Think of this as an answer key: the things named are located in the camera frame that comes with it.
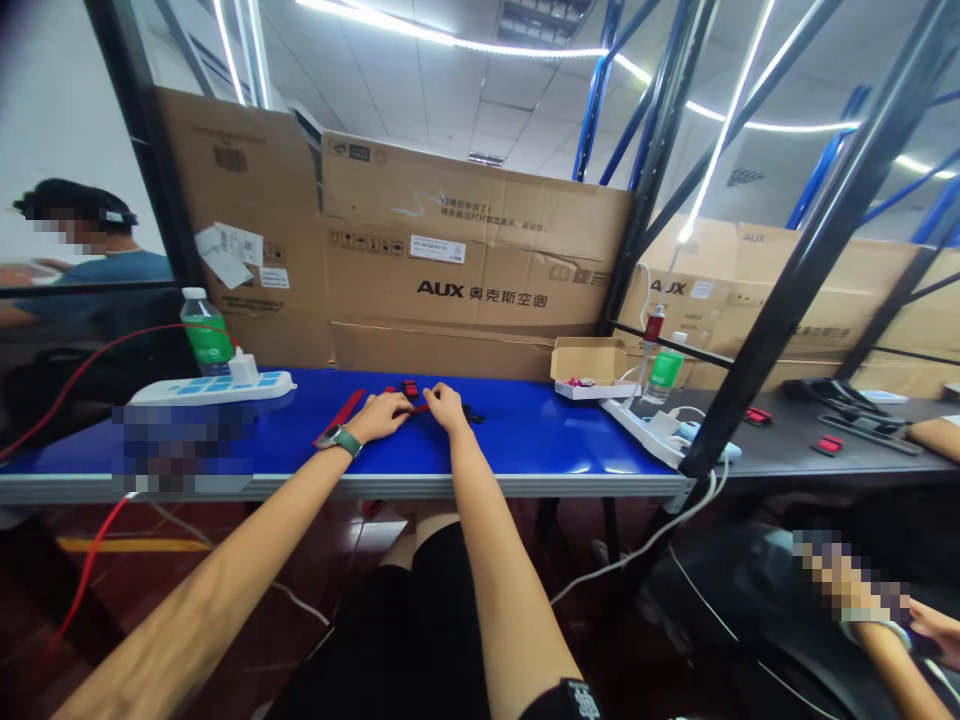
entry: small box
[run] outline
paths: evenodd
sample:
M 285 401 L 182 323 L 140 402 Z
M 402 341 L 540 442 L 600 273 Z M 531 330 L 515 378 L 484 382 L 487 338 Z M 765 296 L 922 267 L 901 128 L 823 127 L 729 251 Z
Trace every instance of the small box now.
M 571 400 L 601 400 L 633 395 L 637 384 L 620 380 L 629 365 L 619 338 L 557 338 L 550 358 L 553 389 Z M 570 378 L 592 378 L 593 387 L 568 384 Z

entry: white paper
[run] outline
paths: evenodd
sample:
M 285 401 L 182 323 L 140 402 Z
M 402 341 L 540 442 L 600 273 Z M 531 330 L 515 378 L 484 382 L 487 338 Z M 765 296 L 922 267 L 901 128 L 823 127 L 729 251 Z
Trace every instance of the white paper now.
M 463 265 L 467 256 L 467 246 L 465 243 L 452 243 L 448 240 L 437 240 L 435 238 L 423 237 L 422 235 L 411 235 L 410 254 L 413 257 L 423 257 L 428 260 L 440 260 L 441 262 L 453 262 L 458 265 Z
M 220 278 L 224 285 L 233 290 L 253 279 L 247 266 L 237 258 L 223 252 L 220 230 L 208 227 L 194 238 L 197 251 L 207 266 Z
M 697 280 L 693 284 L 693 290 L 690 291 L 690 297 L 694 300 L 709 300 L 710 293 L 713 292 L 713 283 Z
M 263 235 L 240 228 L 215 223 L 220 233 L 220 252 L 232 255 L 240 262 L 263 267 Z
M 264 287 L 290 289 L 290 277 L 286 268 L 260 268 L 260 284 Z

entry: green bottle label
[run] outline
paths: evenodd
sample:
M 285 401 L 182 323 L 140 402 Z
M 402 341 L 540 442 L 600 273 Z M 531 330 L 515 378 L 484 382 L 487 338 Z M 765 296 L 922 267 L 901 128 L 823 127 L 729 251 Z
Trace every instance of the green bottle label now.
M 185 323 L 209 325 L 210 327 L 186 328 L 193 356 L 198 363 L 227 362 L 233 357 L 233 343 L 228 335 L 210 328 L 219 328 L 226 332 L 227 326 L 223 317 L 206 317 L 205 315 L 191 315 L 183 319 Z
M 680 374 L 683 365 L 683 355 L 676 352 L 662 352 L 657 355 L 657 361 L 650 372 L 650 382 L 660 387 L 672 388 Z

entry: black shorts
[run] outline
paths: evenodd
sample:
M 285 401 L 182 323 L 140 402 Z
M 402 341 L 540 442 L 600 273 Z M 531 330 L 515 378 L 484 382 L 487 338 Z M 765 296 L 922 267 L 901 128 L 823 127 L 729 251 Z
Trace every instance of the black shorts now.
M 566 686 L 557 687 L 522 720 L 591 717 L 573 697 Z M 370 573 L 324 641 L 294 671 L 266 720 L 408 717 L 490 717 L 460 523 L 427 539 L 412 570 L 384 565 Z

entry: plastic bottle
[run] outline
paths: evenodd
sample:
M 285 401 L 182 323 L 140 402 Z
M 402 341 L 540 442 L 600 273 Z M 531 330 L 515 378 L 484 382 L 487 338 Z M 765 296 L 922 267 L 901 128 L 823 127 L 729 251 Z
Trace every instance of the plastic bottle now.
M 687 334 L 675 332 L 671 340 L 676 343 L 686 342 Z M 651 405 L 663 405 L 673 389 L 673 384 L 677 381 L 677 375 L 680 374 L 682 366 L 683 353 L 670 348 L 663 348 L 657 355 L 656 362 L 653 363 L 650 380 L 643 390 L 643 400 Z
M 226 331 L 223 315 L 207 300 L 206 290 L 183 288 L 183 297 L 186 300 L 183 310 L 180 311 L 183 322 L 208 325 Z M 210 327 L 186 328 L 193 356 L 200 365 L 202 375 L 229 375 L 230 367 L 227 362 L 233 357 L 233 343 L 228 335 L 211 330 Z

